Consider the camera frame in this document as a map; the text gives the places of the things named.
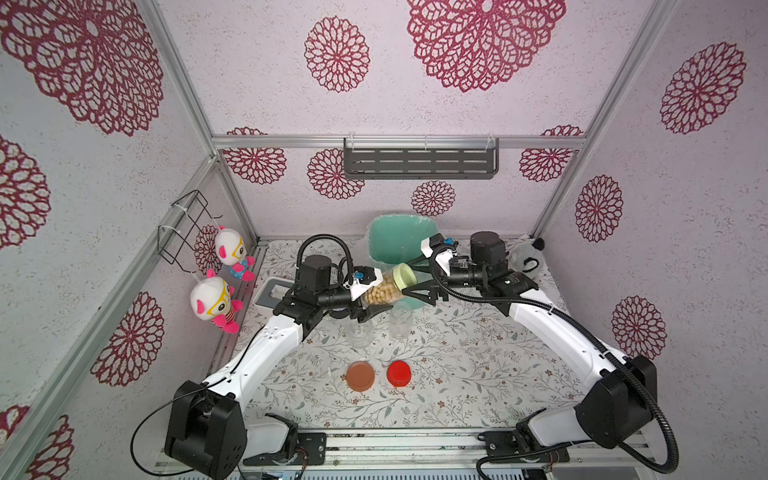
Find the floral tablecloth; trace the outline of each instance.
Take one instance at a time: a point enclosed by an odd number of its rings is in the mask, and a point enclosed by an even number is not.
[[[257,285],[268,276],[293,278],[300,244],[270,242]],[[312,253],[334,262],[342,256],[329,241],[314,243],[305,255]],[[548,270],[540,275],[539,286],[565,308]],[[265,321],[249,309],[236,351]],[[583,396],[573,372],[541,340],[493,306],[458,300],[426,305],[414,312],[411,334],[403,340],[389,338],[387,313],[373,322],[373,343],[354,350],[346,341],[344,320],[323,319],[259,388],[247,418],[273,412],[304,428],[494,427],[514,425],[535,410]],[[347,367],[358,360],[376,371],[376,382],[363,393],[345,382]],[[386,379],[395,360],[404,360],[412,370],[412,381],[404,388],[396,389]]]

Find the white plush toy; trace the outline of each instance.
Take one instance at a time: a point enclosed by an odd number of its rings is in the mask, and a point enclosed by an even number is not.
[[[253,272],[246,270],[246,268],[253,265],[256,259],[246,257],[243,236],[237,230],[224,228],[221,225],[219,228],[221,231],[214,239],[214,248],[221,263],[230,268],[230,273],[235,278],[245,280],[246,282],[255,280],[256,276],[253,275]]]
[[[536,240],[527,235],[521,237],[522,242],[516,243],[509,250],[509,267],[517,272],[523,272],[531,280],[536,280],[544,268],[544,239]]]
[[[227,285],[213,270],[206,272],[207,278],[199,282],[190,294],[192,310],[201,320],[213,320],[226,333],[237,333],[240,327],[235,322],[235,312],[243,309],[243,302],[232,300],[233,286]]]

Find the black mounting bracket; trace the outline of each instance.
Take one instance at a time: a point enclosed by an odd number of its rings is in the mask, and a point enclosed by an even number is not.
[[[328,435],[325,433],[302,433],[298,435],[298,445],[296,449],[304,448],[308,454],[307,465],[322,465],[326,461],[326,440]],[[275,465],[302,465],[304,457],[301,452],[296,454],[287,462],[285,458],[278,453],[265,453],[255,455],[243,460],[243,465],[248,467],[275,466]]]
[[[525,439],[518,430],[496,430],[483,432],[478,440],[485,442],[485,454],[491,458],[523,453],[527,448]],[[550,453],[533,454],[530,457],[512,460],[491,460],[490,463],[564,463],[571,459],[565,448]]]

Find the clear glass jar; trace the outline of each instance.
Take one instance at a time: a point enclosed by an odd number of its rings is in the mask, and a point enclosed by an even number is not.
[[[407,302],[395,302],[389,311],[389,336],[404,339],[411,334],[413,308]]]
[[[355,319],[346,319],[344,324],[346,341],[354,349],[364,349],[373,341],[373,322],[358,323]]]

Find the green bucket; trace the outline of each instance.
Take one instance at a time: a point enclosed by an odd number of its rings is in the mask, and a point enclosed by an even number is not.
[[[391,270],[399,263],[406,263],[422,255],[422,240],[439,232],[437,223],[419,215],[382,215],[371,223],[368,232],[368,254],[373,266],[382,271]],[[416,273],[419,282],[429,279],[426,273]],[[412,308],[424,306],[421,300],[406,297]]]

